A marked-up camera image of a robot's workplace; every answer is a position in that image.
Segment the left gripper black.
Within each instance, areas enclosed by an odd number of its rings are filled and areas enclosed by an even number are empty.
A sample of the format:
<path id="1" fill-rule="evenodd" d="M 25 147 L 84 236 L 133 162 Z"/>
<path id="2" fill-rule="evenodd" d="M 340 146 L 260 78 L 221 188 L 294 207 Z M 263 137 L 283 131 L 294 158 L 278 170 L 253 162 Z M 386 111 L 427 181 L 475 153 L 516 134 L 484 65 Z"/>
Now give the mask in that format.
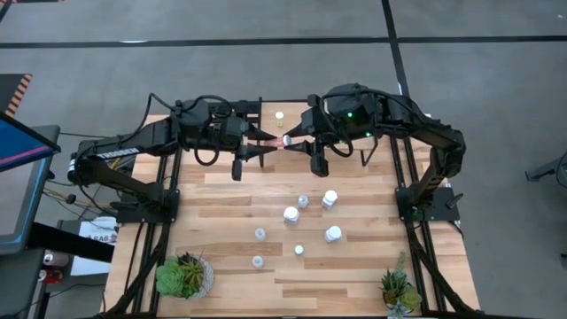
<path id="1" fill-rule="evenodd" d="M 251 123 L 236 117 L 230 116 L 223 119 L 220 123 L 213 125 L 212 144 L 216 152 L 230 152 L 234 155 L 231 167 L 231 177 L 233 181 L 240 181 L 242 178 L 243 161 L 249 160 L 260 155 L 264 155 L 277 150 L 274 146 L 246 144 L 244 136 L 250 140 L 267 141 L 276 139 Z"/>

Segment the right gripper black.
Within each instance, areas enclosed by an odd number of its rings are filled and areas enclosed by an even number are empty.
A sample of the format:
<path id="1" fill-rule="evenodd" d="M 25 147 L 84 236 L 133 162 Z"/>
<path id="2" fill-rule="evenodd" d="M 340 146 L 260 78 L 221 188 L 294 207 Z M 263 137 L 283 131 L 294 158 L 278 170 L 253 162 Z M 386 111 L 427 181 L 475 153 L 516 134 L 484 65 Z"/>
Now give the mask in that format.
<path id="1" fill-rule="evenodd" d="M 316 94 L 308 96 L 308 105 L 312 109 L 304 111 L 300 115 L 300 123 L 284 133 L 285 136 L 310 136 L 315 132 L 315 147 L 314 144 L 308 141 L 303 141 L 297 144 L 289 144 L 284 147 L 286 151 L 302 152 L 311 155 L 310 167 L 311 171 L 319 176 L 326 177 L 329 175 L 329 162 L 325 159 L 326 146 L 339 157 L 348 158 L 353 154 L 353 143 L 348 134 L 338 127 L 336 120 L 332 118 L 324 109 L 324 99 Z M 326 124 L 325 129 L 315 129 L 315 112 L 317 109 L 319 118 L 323 119 Z M 335 144 L 345 143 L 348 152 L 340 151 Z"/>

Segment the black power strip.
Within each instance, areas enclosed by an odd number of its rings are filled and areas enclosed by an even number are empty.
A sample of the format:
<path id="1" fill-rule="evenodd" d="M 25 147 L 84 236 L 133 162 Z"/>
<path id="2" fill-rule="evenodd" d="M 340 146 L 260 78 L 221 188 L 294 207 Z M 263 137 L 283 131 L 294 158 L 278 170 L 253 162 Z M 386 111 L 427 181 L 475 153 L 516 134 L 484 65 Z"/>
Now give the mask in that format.
<path id="1" fill-rule="evenodd" d="M 228 102 L 227 104 L 221 103 L 221 111 L 238 117 L 244 117 L 247 114 L 260 114 L 261 105 L 261 100 L 238 100 Z"/>

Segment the green succulent in woven pot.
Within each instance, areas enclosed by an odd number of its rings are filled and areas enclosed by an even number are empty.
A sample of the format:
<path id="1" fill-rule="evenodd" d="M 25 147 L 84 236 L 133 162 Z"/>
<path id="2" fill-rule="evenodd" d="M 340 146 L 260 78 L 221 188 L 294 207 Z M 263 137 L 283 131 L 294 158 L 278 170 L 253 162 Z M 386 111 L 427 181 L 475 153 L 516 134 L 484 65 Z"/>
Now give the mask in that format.
<path id="1" fill-rule="evenodd" d="M 197 300 L 204 298 L 213 285 L 213 267 L 201 256 L 177 255 L 156 269 L 156 290 L 164 296 Z"/>

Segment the small succulent plant pot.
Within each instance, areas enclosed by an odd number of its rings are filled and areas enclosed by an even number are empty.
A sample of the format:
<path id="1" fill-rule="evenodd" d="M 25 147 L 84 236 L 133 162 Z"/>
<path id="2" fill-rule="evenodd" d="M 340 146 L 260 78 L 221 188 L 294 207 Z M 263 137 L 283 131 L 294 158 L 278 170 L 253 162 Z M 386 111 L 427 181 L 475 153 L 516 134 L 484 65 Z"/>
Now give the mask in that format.
<path id="1" fill-rule="evenodd" d="M 417 289 L 408 281 L 405 261 L 406 254 L 401 252 L 395 269 L 387 269 L 381 279 L 383 301 L 388 308 L 389 319 L 403 319 L 418 309 L 423 300 Z"/>

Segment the white printed paper sheet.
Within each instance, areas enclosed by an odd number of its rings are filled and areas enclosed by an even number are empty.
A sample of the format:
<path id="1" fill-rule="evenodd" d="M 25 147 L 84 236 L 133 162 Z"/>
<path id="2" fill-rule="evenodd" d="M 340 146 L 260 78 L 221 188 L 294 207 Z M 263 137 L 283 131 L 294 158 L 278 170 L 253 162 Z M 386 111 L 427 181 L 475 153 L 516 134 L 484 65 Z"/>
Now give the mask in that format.
<path id="1" fill-rule="evenodd" d="M 90 222 L 81 222 L 78 235 L 115 246 L 118 236 L 118 232 L 115 229 L 116 226 L 117 222 L 114 217 L 97 217 Z M 94 261 L 74 256 L 70 275 L 90 276 L 107 274 L 110 268 L 110 262 Z"/>

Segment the black desk bar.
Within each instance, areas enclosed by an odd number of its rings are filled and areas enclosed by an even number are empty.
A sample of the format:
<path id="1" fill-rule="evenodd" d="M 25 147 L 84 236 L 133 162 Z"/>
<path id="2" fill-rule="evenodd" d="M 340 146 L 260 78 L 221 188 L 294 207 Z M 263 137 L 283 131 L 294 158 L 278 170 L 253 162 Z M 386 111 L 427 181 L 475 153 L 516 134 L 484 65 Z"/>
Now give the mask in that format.
<path id="1" fill-rule="evenodd" d="M 47 249 L 93 261 L 111 262 L 114 246 L 95 239 L 34 222 L 27 239 L 28 249 Z"/>

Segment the white drink can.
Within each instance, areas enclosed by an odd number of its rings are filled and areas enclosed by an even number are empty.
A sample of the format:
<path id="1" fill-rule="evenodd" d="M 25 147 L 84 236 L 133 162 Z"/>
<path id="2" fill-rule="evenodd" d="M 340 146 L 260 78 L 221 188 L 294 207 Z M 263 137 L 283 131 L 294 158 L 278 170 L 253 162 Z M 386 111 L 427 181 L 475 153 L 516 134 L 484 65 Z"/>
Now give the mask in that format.
<path id="1" fill-rule="evenodd" d="M 69 262 L 69 256 L 65 253 L 48 252 L 43 256 L 43 264 L 48 267 L 66 266 Z"/>

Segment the blue screen monitor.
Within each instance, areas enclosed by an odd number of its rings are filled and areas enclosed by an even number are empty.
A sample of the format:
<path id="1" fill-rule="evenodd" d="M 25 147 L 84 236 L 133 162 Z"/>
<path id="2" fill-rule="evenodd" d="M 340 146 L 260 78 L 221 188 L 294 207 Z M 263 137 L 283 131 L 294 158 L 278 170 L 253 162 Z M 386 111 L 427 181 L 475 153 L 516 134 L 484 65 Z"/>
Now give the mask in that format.
<path id="1" fill-rule="evenodd" d="M 0 113 L 0 172 L 42 160 L 60 151 L 55 142 Z"/>

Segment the red drink can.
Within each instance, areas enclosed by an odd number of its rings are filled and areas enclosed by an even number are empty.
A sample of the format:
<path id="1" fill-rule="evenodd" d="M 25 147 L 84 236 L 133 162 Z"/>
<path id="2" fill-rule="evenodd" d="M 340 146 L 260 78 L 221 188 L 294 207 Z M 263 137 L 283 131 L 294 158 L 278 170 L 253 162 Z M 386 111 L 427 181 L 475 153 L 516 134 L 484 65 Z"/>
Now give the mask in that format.
<path id="1" fill-rule="evenodd" d="M 63 279 L 63 273 L 58 269 L 45 268 L 38 273 L 37 282 L 42 284 L 58 284 Z"/>

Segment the black stand leg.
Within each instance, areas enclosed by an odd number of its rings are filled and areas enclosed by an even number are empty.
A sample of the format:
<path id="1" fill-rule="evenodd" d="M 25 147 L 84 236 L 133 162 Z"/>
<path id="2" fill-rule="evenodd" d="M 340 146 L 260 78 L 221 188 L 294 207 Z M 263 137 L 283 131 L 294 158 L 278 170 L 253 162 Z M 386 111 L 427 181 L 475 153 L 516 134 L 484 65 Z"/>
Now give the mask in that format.
<path id="1" fill-rule="evenodd" d="M 567 189 L 567 151 L 558 159 L 524 172 L 530 182 L 538 182 L 543 176 L 553 175 L 556 182 Z"/>

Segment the black orange striped mat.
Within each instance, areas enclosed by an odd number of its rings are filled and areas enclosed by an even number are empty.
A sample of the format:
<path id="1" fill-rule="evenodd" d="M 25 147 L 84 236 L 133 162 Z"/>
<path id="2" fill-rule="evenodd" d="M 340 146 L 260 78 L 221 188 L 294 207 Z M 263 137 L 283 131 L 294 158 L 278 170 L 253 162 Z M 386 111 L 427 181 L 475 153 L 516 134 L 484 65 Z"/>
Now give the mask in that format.
<path id="1" fill-rule="evenodd" d="M 15 116 L 32 78 L 32 74 L 0 74 L 0 113 Z"/>

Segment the wooden shelf black metal frame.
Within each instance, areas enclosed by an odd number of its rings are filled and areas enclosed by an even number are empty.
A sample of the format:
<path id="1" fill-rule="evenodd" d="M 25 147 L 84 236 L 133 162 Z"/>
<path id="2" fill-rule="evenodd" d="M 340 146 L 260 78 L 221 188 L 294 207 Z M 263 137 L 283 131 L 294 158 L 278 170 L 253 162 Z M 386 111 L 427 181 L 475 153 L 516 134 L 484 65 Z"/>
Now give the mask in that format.
<path id="1" fill-rule="evenodd" d="M 262 104 L 261 129 L 274 136 L 282 136 L 288 130 L 300 123 L 300 115 L 307 110 L 304 102 L 266 103 Z M 283 112 L 283 126 L 276 125 L 276 112 Z M 374 167 L 390 162 L 388 142 L 381 142 L 375 149 L 372 157 L 369 153 L 374 146 L 374 139 L 364 138 L 353 142 L 354 154 L 349 158 L 342 158 L 330 149 L 325 149 L 326 160 L 329 162 L 329 171 L 332 175 L 346 173 L 369 172 Z M 264 156 L 266 166 L 274 167 L 277 173 L 311 173 L 310 158 L 300 152 L 290 152 L 280 149 Z"/>

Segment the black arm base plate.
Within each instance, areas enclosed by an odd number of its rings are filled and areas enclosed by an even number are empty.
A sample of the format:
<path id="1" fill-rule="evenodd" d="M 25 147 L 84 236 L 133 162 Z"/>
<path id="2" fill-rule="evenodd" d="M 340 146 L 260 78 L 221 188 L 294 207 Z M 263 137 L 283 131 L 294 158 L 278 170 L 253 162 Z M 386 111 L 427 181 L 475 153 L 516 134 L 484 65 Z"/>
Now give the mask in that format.
<path id="1" fill-rule="evenodd" d="M 167 190 L 159 201 L 139 201 L 130 195 L 123 195 L 121 201 L 111 202 L 111 208 L 117 211 L 118 223 L 172 223 L 177 218 L 180 200 L 179 190 Z"/>
<path id="2" fill-rule="evenodd" d="M 400 188 L 395 191 L 399 217 L 405 223 L 412 222 L 454 222 L 460 219 L 457 202 L 463 194 L 455 195 L 450 187 L 437 188 L 432 193 L 432 198 L 419 204 L 411 198 L 408 188 Z"/>

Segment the grey panel teal frame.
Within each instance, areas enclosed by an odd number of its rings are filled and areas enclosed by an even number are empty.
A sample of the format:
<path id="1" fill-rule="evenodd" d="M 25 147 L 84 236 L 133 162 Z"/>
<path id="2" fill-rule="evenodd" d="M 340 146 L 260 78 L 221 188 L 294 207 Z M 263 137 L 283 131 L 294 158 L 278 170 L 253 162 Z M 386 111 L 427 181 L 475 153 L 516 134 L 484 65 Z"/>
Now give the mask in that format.
<path id="1" fill-rule="evenodd" d="M 0 173 L 0 256 L 27 246 L 51 160 L 40 159 Z"/>

